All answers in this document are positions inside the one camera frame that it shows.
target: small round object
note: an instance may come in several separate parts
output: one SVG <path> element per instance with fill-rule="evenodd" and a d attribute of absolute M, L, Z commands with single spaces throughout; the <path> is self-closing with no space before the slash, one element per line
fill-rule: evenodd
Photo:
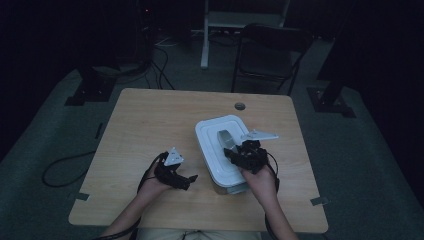
<path fill-rule="evenodd" d="M 242 102 L 234 104 L 234 107 L 239 111 L 243 111 L 244 109 L 246 109 L 246 105 Z"/>

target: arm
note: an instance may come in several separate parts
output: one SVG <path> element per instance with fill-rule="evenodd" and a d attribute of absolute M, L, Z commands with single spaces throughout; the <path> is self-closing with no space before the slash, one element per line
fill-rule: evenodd
<path fill-rule="evenodd" d="M 154 177 L 154 165 L 148 175 L 148 178 Z M 159 195 L 171 187 L 159 182 L 156 178 L 147 179 L 137 196 L 128 204 L 121 214 L 113 221 L 113 223 L 102 233 L 101 236 L 109 236 L 115 233 L 122 232 L 131 227 L 142 215 L 144 209 L 152 203 Z M 127 234 L 119 240 L 129 239 L 131 234 Z"/>
<path fill-rule="evenodd" d="M 274 175 L 271 169 L 265 165 L 256 174 L 243 169 L 240 170 L 253 195 L 264 209 L 275 236 L 280 240 L 298 240 L 278 202 Z"/>

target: gray carpet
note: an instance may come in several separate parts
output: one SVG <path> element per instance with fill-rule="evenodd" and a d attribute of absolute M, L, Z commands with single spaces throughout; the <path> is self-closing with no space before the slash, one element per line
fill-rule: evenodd
<path fill-rule="evenodd" d="M 229 92 L 234 47 L 211 43 L 209 68 L 200 69 L 201 41 L 191 46 L 162 43 L 169 55 L 166 76 L 177 90 Z M 214 38 L 229 42 L 227 38 Z M 331 43 L 316 40 L 305 56 L 292 98 L 306 147 L 325 205 L 329 230 L 325 235 L 299 234 L 301 239 L 424 239 L 424 212 L 413 196 L 385 140 L 362 103 L 360 95 L 345 88 L 342 95 L 357 118 L 316 113 L 307 87 L 325 87 L 316 81 Z M 162 66 L 165 55 L 155 51 Z M 111 73 L 110 69 L 99 70 Z M 0 239 L 90 239 L 104 227 L 72 226 L 68 215 L 82 179 L 63 188 L 43 185 L 41 175 L 55 159 L 96 150 L 99 124 L 107 124 L 122 89 L 156 88 L 155 73 L 122 77 L 109 102 L 64 106 L 78 87 L 80 76 L 71 72 L 60 81 L 31 125 L 0 165 Z M 165 88 L 169 86 L 162 81 Z M 279 92 L 275 85 L 247 82 L 237 92 Z M 90 165 L 92 155 L 64 162 L 52 169 L 49 181 L 63 183 Z"/>

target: black chair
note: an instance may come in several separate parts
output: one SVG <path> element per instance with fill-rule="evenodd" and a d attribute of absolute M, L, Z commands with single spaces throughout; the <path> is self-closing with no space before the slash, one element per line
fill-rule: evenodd
<path fill-rule="evenodd" d="M 300 60 L 313 42 L 307 31 L 252 23 L 240 32 L 231 92 L 239 76 L 281 82 L 291 79 L 291 94 Z"/>

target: person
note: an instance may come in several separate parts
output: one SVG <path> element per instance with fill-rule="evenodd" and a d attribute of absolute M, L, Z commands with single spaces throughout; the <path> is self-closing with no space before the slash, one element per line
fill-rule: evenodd
<path fill-rule="evenodd" d="M 110 236 L 122 232 L 130 228 L 138 219 L 142 216 L 143 211 L 147 206 L 152 203 L 157 197 L 159 197 L 164 191 L 170 189 L 171 187 L 161 183 L 157 178 L 154 177 L 155 165 L 151 168 L 148 173 L 147 180 L 143 183 L 140 190 L 138 191 L 135 198 L 127 205 L 127 207 L 121 212 L 121 214 L 113 221 L 113 223 L 101 234 L 102 236 Z M 283 210 L 278 202 L 277 190 L 275 188 L 275 178 L 273 171 L 268 165 L 265 165 L 259 172 L 252 174 L 247 170 L 239 168 L 241 174 L 246 179 L 251 191 L 253 192 L 255 198 L 258 200 L 259 204 L 264 209 L 265 215 L 267 216 L 269 225 L 272 229 L 273 234 L 279 240 L 298 240 L 297 235 L 294 233 L 289 222 L 287 221 L 286 216 L 284 215 Z M 161 236 L 159 239 L 189 239 L 188 236 L 191 233 L 202 233 L 206 236 L 205 239 L 248 239 L 247 235 L 252 233 L 246 232 L 226 232 L 222 235 L 219 232 L 210 232 L 204 233 L 203 231 L 192 231 L 185 232 L 181 234 L 178 232 L 176 238 L 169 237 L 169 234 L 159 235 L 163 230 L 153 230 L 153 234 L 147 234 L 143 230 L 139 231 L 138 239 L 158 239 L 158 236 Z M 128 233 L 125 236 L 117 238 L 119 240 L 128 240 L 130 239 L 131 234 Z"/>

